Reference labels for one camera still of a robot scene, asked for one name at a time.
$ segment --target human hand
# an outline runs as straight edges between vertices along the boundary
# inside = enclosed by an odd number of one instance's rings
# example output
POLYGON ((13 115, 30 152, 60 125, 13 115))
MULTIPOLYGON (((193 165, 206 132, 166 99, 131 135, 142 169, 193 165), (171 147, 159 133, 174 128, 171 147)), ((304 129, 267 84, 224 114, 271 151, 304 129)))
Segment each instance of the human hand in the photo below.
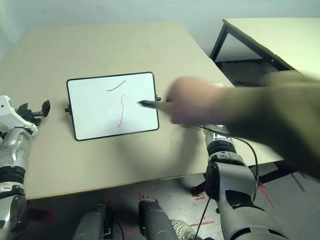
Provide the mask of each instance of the human hand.
POLYGON ((217 102, 223 88, 217 88, 194 77, 180 77, 171 86, 166 102, 157 108, 171 116, 174 124, 214 124, 217 102))

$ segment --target floor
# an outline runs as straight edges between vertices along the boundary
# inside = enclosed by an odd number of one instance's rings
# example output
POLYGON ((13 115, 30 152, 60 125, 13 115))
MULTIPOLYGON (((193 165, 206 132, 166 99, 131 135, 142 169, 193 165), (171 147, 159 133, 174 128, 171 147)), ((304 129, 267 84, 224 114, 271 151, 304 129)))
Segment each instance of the floor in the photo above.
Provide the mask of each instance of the floor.
MULTIPOLYGON (((240 86, 261 86, 260 76, 274 72, 266 63, 222 63, 224 74, 240 86)), ((261 174, 276 169, 273 163, 259 166, 261 174)), ((158 199, 170 219, 187 222, 196 230, 208 200, 206 195, 195 198, 189 188, 204 180, 199 175, 158 180, 97 191, 31 200, 30 208, 51 210, 49 223, 32 221, 21 240, 71 240, 81 217, 97 204, 110 205, 120 222, 126 240, 145 239, 139 232, 138 203, 142 196, 158 199)), ((290 240, 319 239, 320 182, 299 172, 266 183, 257 192, 255 204, 265 209, 283 229, 290 240)), ((199 235, 222 240, 217 205, 211 201, 199 235)), ((120 229, 114 226, 116 239, 122 239, 120 229)))

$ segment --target white table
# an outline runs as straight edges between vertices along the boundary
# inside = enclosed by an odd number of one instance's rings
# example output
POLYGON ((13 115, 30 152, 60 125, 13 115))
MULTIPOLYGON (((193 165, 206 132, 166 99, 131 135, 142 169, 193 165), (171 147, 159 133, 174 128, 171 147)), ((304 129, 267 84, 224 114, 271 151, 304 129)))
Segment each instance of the white table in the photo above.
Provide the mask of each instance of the white table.
POLYGON ((210 58, 215 61, 227 34, 278 70, 320 78, 320 18, 227 18, 210 58))
MULTIPOLYGON (((185 129, 159 113, 156 131, 78 142, 72 129, 66 81, 71 78, 151 71, 156 92, 175 78, 197 76, 232 84, 189 34, 174 22, 145 22, 38 28, 27 32, 1 62, 1 94, 15 107, 51 111, 39 127, 28 159, 26 196, 35 199, 206 171, 208 154, 200 129, 185 129)), ((236 142, 248 165, 250 149, 236 142)), ((259 162, 280 160, 253 144, 259 162)))

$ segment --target cable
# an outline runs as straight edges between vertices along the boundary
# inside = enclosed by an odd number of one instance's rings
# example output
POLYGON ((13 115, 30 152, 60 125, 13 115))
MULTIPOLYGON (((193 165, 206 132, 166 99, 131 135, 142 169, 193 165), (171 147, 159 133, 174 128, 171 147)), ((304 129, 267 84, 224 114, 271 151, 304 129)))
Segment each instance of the cable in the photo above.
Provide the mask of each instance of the cable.
POLYGON ((117 220, 114 220, 114 222, 119 225, 119 228, 120 228, 121 234, 122 234, 122 240, 125 240, 125 234, 124 234, 124 230, 122 229, 121 224, 117 220))
POLYGON ((194 236, 193 240, 196 240, 196 238, 197 238, 197 236, 198 236, 199 229, 200 229, 200 226, 201 226, 201 224, 202 224, 202 220, 203 220, 204 217, 205 217, 205 214, 206 214, 207 207, 208 207, 208 205, 209 205, 210 199, 211 199, 211 198, 209 197, 208 201, 206 202, 206 205, 205 205, 205 208, 204 208, 204 211, 203 211, 203 214, 202 214, 202 217, 201 217, 201 220, 200 220, 198 229, 196 230, 196 233, 195 233, 195 236, 194 236))
MULTIPOLYGON (((249 146, 249 148, 251 149, 253 155, 254 155, 254 161, 255 161, 255 185, 256 187, 258 187, 258 184, 259 184, 259 167, 258 167, 258 157, 257 157, 257 154, 256 154, 256 151, 254 150, 254 148, 251 146, 251 144, 249 142, 247 142, 246 140, 242 139, 242 138, 238 138, 238 137, 234 137, 234 136, 231 136, 229 134, 225 134, 224 132, 221 132, 221 131, 216 131, 216 130, 213 130, 213 129, 210 129, 210 128, 207 128, 205 126, 199 126, 199 128, 201 129, 205 129, 205 130, 208 130, 208 131, 211 131, 211 132, 214 132, 216 134, 220 134, 222 136, 225 136, 225 137, 230 137, 230 138, 234 138, 234 139, 237 139, 245 144, 247 144, 249 146)), ((254 191, 254 195, 253 195, 253 201, 255 201, 256 199, 256 194, 257 194, 257 189, 255 189, 254 191)))

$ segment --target white wall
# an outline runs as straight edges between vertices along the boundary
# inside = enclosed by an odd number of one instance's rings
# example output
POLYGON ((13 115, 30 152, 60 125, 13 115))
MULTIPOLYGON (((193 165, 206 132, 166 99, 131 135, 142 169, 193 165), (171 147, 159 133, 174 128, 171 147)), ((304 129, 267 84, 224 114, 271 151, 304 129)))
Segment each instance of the white wall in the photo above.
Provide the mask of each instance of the white wall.
MULTIPOLYGON (((320 17, 320 0, 0 0, 0 52, 31 28, 113 22, 180 22, 209 55, 223 18, 320 17)), ((252 58, 227 39, 218 60, 252 58)))

